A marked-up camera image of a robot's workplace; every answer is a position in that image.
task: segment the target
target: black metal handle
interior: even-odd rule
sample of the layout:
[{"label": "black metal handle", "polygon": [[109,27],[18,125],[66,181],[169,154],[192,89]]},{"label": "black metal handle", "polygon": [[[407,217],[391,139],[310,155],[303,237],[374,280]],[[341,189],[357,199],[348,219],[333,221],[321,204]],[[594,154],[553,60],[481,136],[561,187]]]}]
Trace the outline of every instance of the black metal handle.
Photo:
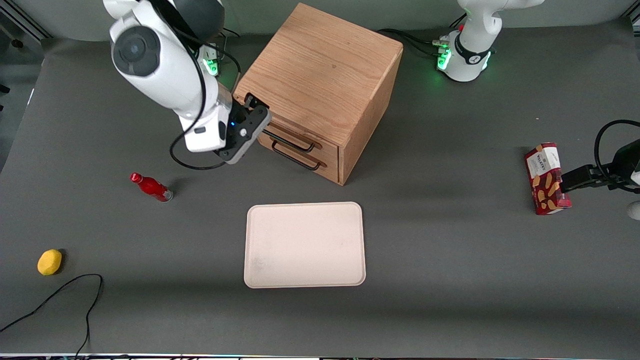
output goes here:
[{"label": "black metal handle", "polygon": [[281,138],[280,136],[272,133],[271,131],[269,131],[267,129],[262,130],[262,132],[267,134],[267,135],[269,135],[270,137],[274,138],[275,140],[278,140],[279,142],[284,143],[287,146],[292,147],[293,149],[296,149],[297,151],[304,152],[305,154],[311,152],[311,150],[313,150],[314,147],[316,146],[315,143],[311,143],[311,145],[308,148],[305,149],[304,147],[297,146],[296,144],[288,141],[285,138]]},{"label": "black metal handle", "polygon": [[282,152],[282,151],[280,151],[280,150],[276,149],[276,145],[278,145],[278,141],[277,141],[277,140],[273,140],[273,143],[271,144],[271,149],[272,149],[273,151],[275,151],[275,152],[277,152],[278,154],[280,154],[280,155],[284,156],[285,158],[287,158],[287,159],[289,159],[289,160],[291,160],[291,161],[295,162],[296,164],[300,165],[301,167],[303,167],[303,168],[305,168],[305,169],[307,169],[307,170],[311,170],[311,171],[316,171],[317,169],[319,169],[319,168],[320,168],[320,162],[319,162],[319,161],[318,161],[318,163],[317,163],[314,167],[310,167],[309,165],[307,165],[307,164],[303,163],[302,161],[297,160],[297,159],[294,159],[294,158],[292,158],[291,156],[289,156],[289,155],[285,154],[284,152]]}]

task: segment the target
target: wooden drawer cabinet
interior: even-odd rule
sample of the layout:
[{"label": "wooden drawer cabinet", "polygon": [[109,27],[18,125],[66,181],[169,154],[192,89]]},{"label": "wooden drawer cabinet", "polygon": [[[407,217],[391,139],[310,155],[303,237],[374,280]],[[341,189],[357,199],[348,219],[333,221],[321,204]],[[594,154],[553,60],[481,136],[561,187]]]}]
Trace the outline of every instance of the wooden drawer cabinet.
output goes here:
[{"label": "wooden drawer cabinet", "polygon": [[299,4],[240,80],[273,114],[261,145],[344,185],[389,104],[402,44]]}]

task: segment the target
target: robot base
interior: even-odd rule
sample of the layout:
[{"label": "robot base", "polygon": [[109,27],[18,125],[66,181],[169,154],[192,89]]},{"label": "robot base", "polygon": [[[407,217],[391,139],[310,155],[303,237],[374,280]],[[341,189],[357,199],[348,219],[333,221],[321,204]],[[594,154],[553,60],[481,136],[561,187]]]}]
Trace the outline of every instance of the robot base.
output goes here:
[{"label": "robot base", "polygon": [[452,80],[466,83],[467,81],[472,81],[477,78],[478,75],[480,75],[480,72],[486,69],[487,61],[491,56],[491,52],[489,52],[484,59],[478,56],[475,64],[467,64],[467,61],[456,50],[456,47],[452,46],[459,34],[460,32],[458,30],[454,30],[449,34],[440,37],[440,40],[449,42],[449,47],[439,57],[436,69],[447,74],[447,76]]}]

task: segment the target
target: plastic tray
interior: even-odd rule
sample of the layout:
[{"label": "plastic tray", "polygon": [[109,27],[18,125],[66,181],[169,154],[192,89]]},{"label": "plastic tray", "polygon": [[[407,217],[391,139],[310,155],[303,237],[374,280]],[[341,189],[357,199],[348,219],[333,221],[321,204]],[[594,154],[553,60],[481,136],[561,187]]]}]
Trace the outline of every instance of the plastic tray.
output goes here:
[{"label": "plastic tray", "polygon": [[250,288],[357,286],[365,276],[362,209],[355,202],[257,205],[247,213]]}]

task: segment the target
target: black cable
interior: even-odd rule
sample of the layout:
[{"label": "black cable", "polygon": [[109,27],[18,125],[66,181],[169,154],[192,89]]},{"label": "black cable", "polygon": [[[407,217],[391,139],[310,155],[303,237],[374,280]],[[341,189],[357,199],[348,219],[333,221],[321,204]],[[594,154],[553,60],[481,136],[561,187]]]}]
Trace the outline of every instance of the black cable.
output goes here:
[{"label": "black cable", "polygon": [[[223,38],[225,38],[225,43],[222,45],[222,49],[223,49],[224,51],[226,51],[226,50],[227,50],[227,39],[228,39],[228,38],[227,38],[227,36],[226,36],[224,33],[220,33],[220,35],[222,35],[222,37],[223,37]],[[224,59],[225,59],[225,55],[224,55],[224,54],[222,54],[222,57],[221,57],[221,58],[219,58],[219,61],[222,61],[222,60],[224,60]]]},{"label": "black cable", "polygon": [[418,44],[415,44],[413,41],[419,42],[420,44],[424,44],[424,45],[431,45],[431,42],[428,42],[428,41],[423,40],[421,38],[417,38],[417,37],[415,37],[415,36],[413,36],[413,35],[411,35],[409,33],[406,33],[404,31],[396,30],[396,29],[380,29],[380,30],[377,30],[377,33],[393,33],[393,34],[396,34],[396,35],[400,36],[404,41],[406,41],[409,45],[411,45],[414,49],[416,49],[419,52],[421,52],[422,54],[426,54],[426,55],[429,55],[429,56],[434,56],[436,58],[438,56],[440,56],[440,54],[438,54],[438,53],[432,53],[432,52],[429,52],[429,51],[426,51],[426,50],[420,48],[418,46]]},{"label": "black cable", "polygon": [[[164,23],[169,24],[161,15],[160,12],[156,11],[158,13],[158,15],[160,16],[160,18],[162,18],[162,20],[164,21]],[[215,46],[213,44],[204,42],[198,38],[192,37],[191,35],[181,31],[180,29],[177,29],[171,25],[169,25],[169,27],[171,28],[171,30],[173,31],[173,33],[175,34],[175,36],[178,38],[178,40],[180,41],[180,43],[182,44],[182,46],[184,47],[185,51],[187,51],[187,53],[191,53],[191,51],[189,50],[189,46],[183,41],[183,39],[187,39],[193,42],[196,42],[200,45],[204,45],[207,47],[210,47],[212,49],[217,50],[217,52],[222,53],[224,55],[226,55],[227,57],[229,57],[236,65],[237,69],[238,69],[238,76],[236,77],[236,83],[234,85],[234,88],[237,85],[237,81],[240,77],[240,73],[241,73],[241,68],[240,68],[240,64],[238,63],[238,61],[236,60],[235,57],[233,57],[231,54],[229,54],[228,52],[226,52],[225,50],[221,50],[218,46]],[[198,80],[200,81],[200,90],[202,92],[202,103],[200,105],[200,110],[198,111],[198,115],[195,117],[195,119],[193,120],[193,123],[183,132],[180,133],[180,135],[178,135],[173,142],[171,143],[171,145],[169,145],[169,155],[171,156],[171,159],[173,159],[176,163],[178,163],[179,165],[186,167],[186,168],[190,168],[191,170],[213,170],[215,168],[219,168],[222,167],[223,165],[225,165],[226,163],[224,161],[217,163],[215,165],[210,165],[207,167],[197,167],[194,165],[189,165],[183,161],[181,161],[180,159],[178,159],[178,157],[176,157],[175,153],[173,152],[176,144],[178,144],[178,142],[180,140],[182,140],[184,138],[184,136],[190,132],[198,123],[198,121],[200,120],[200,118],[202,117],[202,113],[204,112],[204,108],[205,108],[205,104],[206,104],[206,98],[207,98],[207,89],[206,89],[206,85],[205,85],[205,81],[204,81],[204,75],[202,74],[202,70],[200,69],[200,65],[198,64],[198,61],[196,60],[197,55],[199,52],[196,52],[196,56],[190,56],[191,61],[193,61],[193,65],[196,67],[196,71],[198,73]]]},{"label": "black cable", "polygon": [[600,131],[598,132],[598,134],[596,135],[596,141],[595,144],[593,146],[593,157],[595,158],[596,161],[596,167],[598,168],[598,170],[600,171],[600,173],[602,173],[602,176],[604,176],[604,178],[609,182],[609,184],[625,190],[626,192],[632,192],[632,193],[640,193],[640,189],[632,189],[632,188],[628,188],[626,186],[620,185],[618,184],[616,181],[613,181],[611,179],[611,177],[609,176],[609,174],[602,168],[602,164],[600,162],[600,139],[602,138],[602,135],[605,133],[605,131],[607,131],[607,129],[609,129],[610,127],[612,127],[613,125],[616,124],[627,124],[627,125],[633,125],[633,126],[637,126],[640,127],[640,122],[638,121],[633,121],[633,120],[613,120],[612,122],[606,124],[605,126],[603,126]]},{"label": "black cable", "polygon": [[450,28],[455,28],[456,26],[458,26],[458,24],[464,20],[464,18],[467,17],[467,13],[465,12],[464,14],[462,14],[461,17],[458,17],[456,20],[454,20],[451,25],[449,25]]},{"label": "black cable", "polygon": [[421,39],[419,37],[415,37],[415,36],[407,33],[406,31],[402,31],[402,30],[398,30],[398,29],[385,28],[385,29],[377,30],[377,32],[378,33],[394,33],[394,34],[401,35],[402,37],[410,38],[411,40],[413,40],[415,42],[419,42],[420,44],[431,45],[431,42],[428,41],[428,40],[423,40],[423,39]]},{"label": "black cable", "polygon": [[227,28],[222,28],[222,30],[228,31],[228,32],[230,32],[231,34],[233,34],[233,35],[235,35],[235,36],[237,36],[237,37],[240,37],[240,34],[239,34],[239,33],[236,33],[236,32],[235,32],[235,31],[233,31],[233,30],[229,30],[229,29],[227,29]]},{"label": "black cable", "polygon": [[230,58],[230,59],[231,59],[231,61],[233,61],[233,62],[234,62],[234,64],[236,65],[236,68],[237,68],[237,70],[238,70],[238,74],[242,74],[242,69],[240,68],[240,63],[238,62],[238,60],[237,60],[235,57],[233,57],[233,55],[229,54],[229,53],[228,53],[228,52],[226,52],[225,50],[220,49],[218,46],[216,46],[216,45],[214,45],[214,44],[208,43],[208,42],[206,42],[206,41],[202,41],[202,40],[200,40],[199,38],[192,37],[191,35],[189,35],[189,34],[185,33],[184,31],[181,31],[180,29],[173,29],[173,30],[174,30],[177,34],[180,34],[180,36],[181,36],[181,37],[184,37],[184,38],[186,38],[186,39],[188,39],[188,40],[191,40],[191,41],[193,41],[193,42],[197,42],[198,44],[200,44],[200,45],[202,45],[202,46],[207,46],[207,47],[210,47],[211,49],[215,49],[215,50],[217,50],[217,52],[219,52],[219,53],[223,53],[223,54],[224,54],[224,55],[226,55],[228,58]]},{"label": "black cable", "polygon": [[0,332],[3,332],[5,330],[9,329],[11,326],[14,326],[16,323],[19,323],[19,322],[23,321],[24,319],[28,318],[29,316],[35,314],[36,311],[40,310],[40,308],[43,307],[44,304],[46,304],[49,300],[51,300],[51,298],[56,296],[67,285],[69,285],[72,282],[74,282],[74,281],[76,281],[76,280],[78,280],[78,279],[80,279],[82,277],[85,277],[85,276],[97,276],[98,278],[100,278],[100,283],[98,284],[98,291],[95,294],[95,299],[93,300],[93,303],[91,304],[91,307],[89,307],[89,310],[87,310],[86,315],[84,316],[84,320],[86,321],[86,335],[84,336],[84,341],[82,342],[82,345],[80,345],[80,347],[78,348],[78,351],[76,351],[76,356],[75,357],[78,357],[78,354],[80,354],[80,351],[86,345],[86,342],[89,341],[89,337],[91,336],[90,327],[89,327],[89,314],[91,313],[91,310],[93,310],[93,307],[98,302],[98,298],[100,297],[100,293],[102,292],[102,288],[104,287],[104,278],[100,274],[78,275],[75,278],[65,282],[65,284],[63,286],[60,286],[56,291],[53,292],[53,294],[49,295],[49,297],[47,297],[40,305],[38,305],[38,307],[36,307],[35,310],[33,310],[32,312],[28,313],[27,315],[24,315],[24,316],[20,317],[17,320],[12,321],[9,325],[7,325],[7,326],[3,327],[2,329],[0,329]]}]

